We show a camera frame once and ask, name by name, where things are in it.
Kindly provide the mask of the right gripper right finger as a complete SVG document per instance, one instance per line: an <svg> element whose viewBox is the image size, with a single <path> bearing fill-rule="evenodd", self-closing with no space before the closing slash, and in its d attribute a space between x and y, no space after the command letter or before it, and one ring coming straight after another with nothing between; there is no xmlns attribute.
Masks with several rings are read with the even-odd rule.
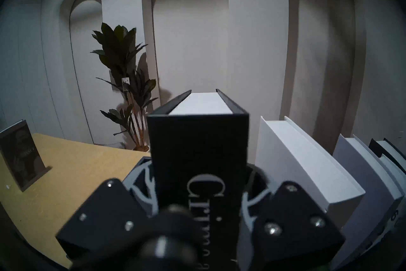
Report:
<svg viewBox="0 0 406 271"><path fill-rule="evenodd" d="M323 269L345 242L340 229L298 183L275 192L265 173L246 167L240 210L240 269Z"/></svg>

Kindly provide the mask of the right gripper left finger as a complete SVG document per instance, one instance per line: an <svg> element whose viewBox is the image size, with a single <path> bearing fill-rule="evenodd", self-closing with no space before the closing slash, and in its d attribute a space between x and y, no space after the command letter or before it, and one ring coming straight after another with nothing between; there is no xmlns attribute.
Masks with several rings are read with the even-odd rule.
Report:
<svg viewBox="0 0 406 271"><path fill-rule="evenodd" d="M74 262L110 244L159 212L152 160L140 160L122 181L103 181L56 234Z"/></svg>

